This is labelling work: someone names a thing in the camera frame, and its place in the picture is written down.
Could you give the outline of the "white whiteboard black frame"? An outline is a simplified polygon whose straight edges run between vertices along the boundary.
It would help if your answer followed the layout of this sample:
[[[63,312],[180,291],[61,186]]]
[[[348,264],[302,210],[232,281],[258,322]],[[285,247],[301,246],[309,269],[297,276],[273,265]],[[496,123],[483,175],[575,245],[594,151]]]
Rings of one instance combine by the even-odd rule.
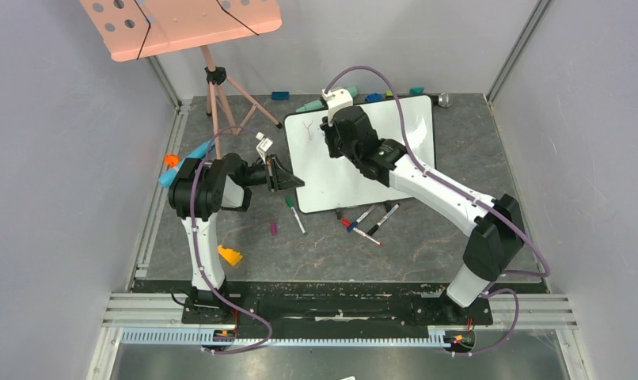
[[[429,95],[401,98],[408,141],[420,161],[435,166],[433,100]],[[365,178],[346,158],[331,158],[320,129],[325,109],[293,113],[283,121],[293,174],[305,185],[296,189],[303,213],[331,211],[408,196]]]

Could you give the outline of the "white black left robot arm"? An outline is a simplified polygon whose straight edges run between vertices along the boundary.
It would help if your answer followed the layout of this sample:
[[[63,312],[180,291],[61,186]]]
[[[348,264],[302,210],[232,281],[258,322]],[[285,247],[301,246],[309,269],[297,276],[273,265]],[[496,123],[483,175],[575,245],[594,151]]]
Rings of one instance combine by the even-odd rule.
[[[275,154],[252,164],[229,153],[211,163],[188,158],[170,183],[169,206],[182,222],[192,258],[192,287],[219,290],[226,281],[218,253],[216,224],[221,211],[249,209],[251,187],[264,185],[277,192],[305,185]]]

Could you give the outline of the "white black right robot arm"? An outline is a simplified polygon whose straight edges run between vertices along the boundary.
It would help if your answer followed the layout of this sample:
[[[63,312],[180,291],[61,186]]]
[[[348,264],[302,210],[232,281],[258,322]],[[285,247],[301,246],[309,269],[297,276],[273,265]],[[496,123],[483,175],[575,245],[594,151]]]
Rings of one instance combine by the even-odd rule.
[[[440,302],[447,321],[464,321],[524,245],[518,201],[475,192],[423,165],[397,140],[379,138],[360,106],[329,111],[321,130],[331,158],[346,158],[365,178],[419,200],[468,236],[463,265]]]

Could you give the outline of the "green whiteboard marker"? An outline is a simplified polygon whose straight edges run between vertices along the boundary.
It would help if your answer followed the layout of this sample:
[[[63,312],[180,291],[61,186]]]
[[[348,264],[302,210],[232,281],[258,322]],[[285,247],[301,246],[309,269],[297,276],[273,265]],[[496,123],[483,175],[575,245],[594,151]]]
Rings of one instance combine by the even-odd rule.
[[[306,230],[306,228],[305,228],[305,226],[304,226],[304,224],[303,224],[303,222],[302,222],[302,220],[300,218],[300,215],[299,215],[298,210],[296,209],[296,207],[294,205],[294,202],[293,202],[292,198],[290,196],[286,196],[285,197],[285,202],[286,202],[287,206],[290,208],[292,214],[294,215],[294,218],[295,218],[295,220],[296,220],[296,222],[298,224],[298,227],[299,227],[300,231],[302,232],[302,234],[304,236],[306,236],[308,234],[308,232],[307,232],[307,230]]]

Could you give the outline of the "red whiteboard marker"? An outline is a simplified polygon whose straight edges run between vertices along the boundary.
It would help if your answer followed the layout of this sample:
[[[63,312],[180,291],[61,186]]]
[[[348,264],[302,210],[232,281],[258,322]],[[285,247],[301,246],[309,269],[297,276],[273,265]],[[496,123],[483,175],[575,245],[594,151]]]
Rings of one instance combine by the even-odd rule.
[[[367,239],[367,240],[369,240],[369,241],[373,242],[375,245],[377,245],[377,246],[379,246],[379,247],[382,247],[382,243],[381,243],[380,241],[378,241],[378,240],[374,239],[374,238],[373,238],[373,237],[371,237],[369,234],[367,234],[367,233],[365,233],[365,232],[361,231],[361,230],[360,230],[359,228],[357,228],[356,226],[353,226],[353,225],[352,225],[352,224],[351,224],[348,220],[346,220],[346,219],[342,218],[342,219],[340,220],[340,223],[341,223],[343,226],[345,226],[345,227],[347,228],[347,231],[348,231],[349,233],[351,233],[351,232],[356,233],[356,234],[358,234],[359,236],[361,236],[361,237],[363,237],[363,238],[365,238],[365,239]]]

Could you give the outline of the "blue whiteboard marker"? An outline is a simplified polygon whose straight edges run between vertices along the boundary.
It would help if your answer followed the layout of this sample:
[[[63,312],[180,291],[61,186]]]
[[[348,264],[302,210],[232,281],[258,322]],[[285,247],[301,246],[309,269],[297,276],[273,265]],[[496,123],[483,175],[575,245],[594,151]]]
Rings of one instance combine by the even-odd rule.
[[[369,208],[366,209],[357,219],[355,219],[353,222],[350,222],[347,225],[347,231],[352,232],[353,229],[356,228],[357,225],[360,224],[376,208],[376,206],[376,204],[370,205]]]

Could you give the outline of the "black whiteboard marker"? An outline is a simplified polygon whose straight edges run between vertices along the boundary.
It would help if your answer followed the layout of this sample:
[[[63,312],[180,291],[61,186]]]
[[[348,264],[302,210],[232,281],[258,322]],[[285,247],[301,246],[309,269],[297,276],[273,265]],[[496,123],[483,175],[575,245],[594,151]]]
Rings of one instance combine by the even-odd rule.
[[[384,216],[382,216],[368,231],[369,236],[373,236],[378,229],[399,209],[400,204],[395,203]]]

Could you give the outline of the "teal flat piece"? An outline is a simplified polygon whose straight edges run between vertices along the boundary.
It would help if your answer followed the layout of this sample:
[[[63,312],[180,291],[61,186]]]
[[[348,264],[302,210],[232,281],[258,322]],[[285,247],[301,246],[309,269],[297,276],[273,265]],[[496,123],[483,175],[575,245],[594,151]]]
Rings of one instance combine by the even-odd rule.
[[[355,86],[347,87],[346,90],[352,97],[356,97],[359,94],[358,89]],[[297,108],[296,112],[312,112],[326,107],[325,101],[320,98],[315,101],[304,104],[302,107]]]

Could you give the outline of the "blue toy brick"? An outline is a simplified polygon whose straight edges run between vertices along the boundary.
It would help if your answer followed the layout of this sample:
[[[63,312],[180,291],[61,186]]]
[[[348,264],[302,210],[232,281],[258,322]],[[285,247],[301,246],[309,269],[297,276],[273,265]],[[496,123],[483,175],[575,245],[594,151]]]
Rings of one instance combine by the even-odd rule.
[[[370,103],[370,102],[380,101],[382,99],[383,99],[383,96],[380,93],[370,93],[366,95],[365,102]]]

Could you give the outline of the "blue rectangular block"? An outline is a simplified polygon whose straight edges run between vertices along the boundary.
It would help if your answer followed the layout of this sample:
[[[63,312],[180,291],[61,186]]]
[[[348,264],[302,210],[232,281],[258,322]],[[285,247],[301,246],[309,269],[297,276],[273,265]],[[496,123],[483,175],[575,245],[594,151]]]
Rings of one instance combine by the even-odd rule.
[[[274,101],[283,101],[290,98],[290,93],[287,91],[273,91],[271,93],[271,99]]]

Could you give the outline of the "yellow stepped wedge block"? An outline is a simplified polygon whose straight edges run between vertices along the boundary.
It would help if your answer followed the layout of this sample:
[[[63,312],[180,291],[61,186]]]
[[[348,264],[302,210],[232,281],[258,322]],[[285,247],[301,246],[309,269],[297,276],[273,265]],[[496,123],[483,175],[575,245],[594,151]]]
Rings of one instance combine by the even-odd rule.
[[[239,251],[224,247],[223,245],[218,246],[218,254],[232,267],[235,267],[243,258]]]

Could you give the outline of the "orange small toy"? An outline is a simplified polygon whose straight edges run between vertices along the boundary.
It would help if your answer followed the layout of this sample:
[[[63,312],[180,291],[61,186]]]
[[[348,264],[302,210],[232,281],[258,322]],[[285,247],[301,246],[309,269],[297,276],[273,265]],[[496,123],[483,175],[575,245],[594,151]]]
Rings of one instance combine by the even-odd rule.
[[[173,168],[176,167],[177,165],[179,165],[181,162],[181,159],[178,155],[176,154],[166,154],[164,156],[164,163],[169,167],[169,168]]]

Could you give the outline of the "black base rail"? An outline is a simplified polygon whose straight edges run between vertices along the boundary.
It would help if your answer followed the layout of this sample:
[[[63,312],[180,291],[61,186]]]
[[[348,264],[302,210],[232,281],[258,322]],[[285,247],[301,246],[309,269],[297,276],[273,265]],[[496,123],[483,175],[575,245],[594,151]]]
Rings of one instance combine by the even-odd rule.
[[[429,326],[465,331],[491,325],[488,300],[460,308],[444,298],[445,283],[229,281],[224,297],[190,290],[186,325],[234,325],[237,337],[422,337]]]

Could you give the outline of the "aluminium frame rails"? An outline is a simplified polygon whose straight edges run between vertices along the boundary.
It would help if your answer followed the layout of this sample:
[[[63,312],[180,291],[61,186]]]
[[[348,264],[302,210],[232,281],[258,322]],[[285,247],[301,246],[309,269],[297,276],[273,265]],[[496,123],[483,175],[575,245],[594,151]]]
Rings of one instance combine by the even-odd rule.
[[[519,330],[577,330],[568,297],[563,294],[519,294]],[[491,325],[477,330],[506,330],[515,317],[515,302],[508,294],[489,299]],[[106,306],[104,327],[181,328],[183,309],[166,294],[112,294]]]

